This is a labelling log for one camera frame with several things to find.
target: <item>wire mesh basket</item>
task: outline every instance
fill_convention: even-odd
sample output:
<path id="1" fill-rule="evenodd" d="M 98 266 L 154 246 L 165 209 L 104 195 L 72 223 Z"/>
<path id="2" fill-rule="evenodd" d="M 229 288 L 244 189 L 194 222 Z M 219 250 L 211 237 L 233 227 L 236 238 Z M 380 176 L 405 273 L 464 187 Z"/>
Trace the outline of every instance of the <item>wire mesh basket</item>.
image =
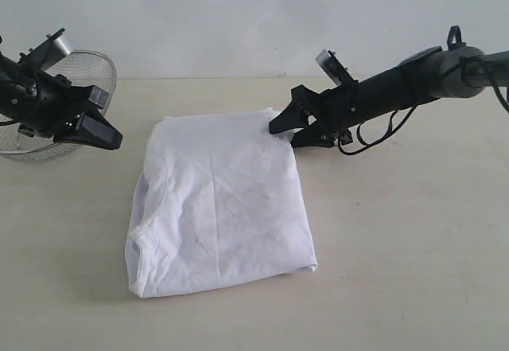
<path id="1" fill-rule="evenodd" d="M 105 114 L 117 85 L 117 72 L 113 61 L 93 51 L 76 50 L 46 71 L 55 76 L 61 74 L 72 85 L 95 85 L 108 93 L 108 100 L 101 114 Z M 0 121 L 9 118 L 0 115 Z M 30 138 L 17 132 L 19 125 L 0 127 L 0 156 L 25 162 L 39 162 L 70 154 L 79 144 L 54 143 L 51 138 Z"/>

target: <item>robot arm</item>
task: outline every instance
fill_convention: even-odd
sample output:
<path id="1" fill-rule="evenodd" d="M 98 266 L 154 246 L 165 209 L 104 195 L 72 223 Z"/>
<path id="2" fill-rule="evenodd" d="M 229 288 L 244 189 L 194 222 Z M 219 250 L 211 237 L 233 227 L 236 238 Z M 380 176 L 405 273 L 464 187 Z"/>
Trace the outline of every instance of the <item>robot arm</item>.
<path id="1" fill-rule="evenodd" d="M 105 150 L 122 142 L 118 132 L 101 115 L 108 94 L 96 86 L 78 87 L 62 75 L 45 70 L 70 52 L 59 30 L 15 62 L 0 53 L 0 115 L 10 119 L 1 126 L 19 123 L 18 132 Z"/>
<path id="2" fill-rule="evenodd" d="M 323 51 L 317 63 L 336 84 L 318 94 L 303 85 L 291 91 L 291 102 L 270 122 L 269 131 L 276 135 L 302 128 L 292 139 L 293 147 L 322 146 L 331 148 L 337 140 L 344 154 L 358 154 L 392 136 L 410 117 L 415 108 L 441 98 L 470 98 L 486 87 L 493 87 L 500 103 L 509 105 L 499 87 L 509 86 L 509 52 L 484 55 L 461 40 L 459 26 L 449 31 L 447 49 L 432 47 L 421 51 L 392 69 L 359 82 L 354 80 L 332 52 Z M 397 126 L 392 119 L 398 111 L 407 115 Z M 362 123 L 392 112 L 386 134 L 376 142 L 366 143 L 360 136 Z M 309 124 L 309 117 L 316 121 Z M 346 152 L 343 145 L 353 142 L 349 128 L 358 126 L 357 138 L 364 148 Z"/>

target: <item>white cloth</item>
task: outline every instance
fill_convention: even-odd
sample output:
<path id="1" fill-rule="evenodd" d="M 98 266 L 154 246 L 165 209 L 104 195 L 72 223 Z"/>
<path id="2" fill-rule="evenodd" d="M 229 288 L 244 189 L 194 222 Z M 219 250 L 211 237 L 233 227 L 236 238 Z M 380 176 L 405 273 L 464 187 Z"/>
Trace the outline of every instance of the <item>white cloth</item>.
<path id="1" fill-rule="evenodd" d="M 126 241 L 141 298 L 314 271 L 290 135 L 260 111 L 166 117 L 153 129 Z"/>

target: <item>white fabric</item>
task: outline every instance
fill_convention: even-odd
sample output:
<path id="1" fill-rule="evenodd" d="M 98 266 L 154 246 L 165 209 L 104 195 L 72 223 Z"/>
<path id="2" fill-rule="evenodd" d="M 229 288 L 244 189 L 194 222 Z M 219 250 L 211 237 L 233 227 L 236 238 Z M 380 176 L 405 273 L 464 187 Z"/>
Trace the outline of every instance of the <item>white fabric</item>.
<path id="1" fill-rule="evenodd" d="M 314 271 L 290 135 L 261 111 L 164 118 L 153 129 L 126 242 L 142 298 Z"/>

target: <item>beige tabletop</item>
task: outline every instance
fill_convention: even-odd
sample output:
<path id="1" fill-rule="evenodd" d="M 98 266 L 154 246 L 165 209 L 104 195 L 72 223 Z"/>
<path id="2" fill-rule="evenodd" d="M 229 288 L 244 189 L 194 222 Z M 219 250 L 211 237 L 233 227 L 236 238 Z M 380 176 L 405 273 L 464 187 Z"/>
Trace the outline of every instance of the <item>beige tabletop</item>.
<path id="1" fill-rule="evenodd" d="M 1 158 L 0 350 L 507 350 L 509 115 L 492 91 L 420 107 L 358 156 L 296 151 L 314 273 L 172 298 L 129 292 L 124 243 L 153 125 L 281 109 L 299 84 L 331 86 L 123 80 L 107 116 L 121 150 Z"/>

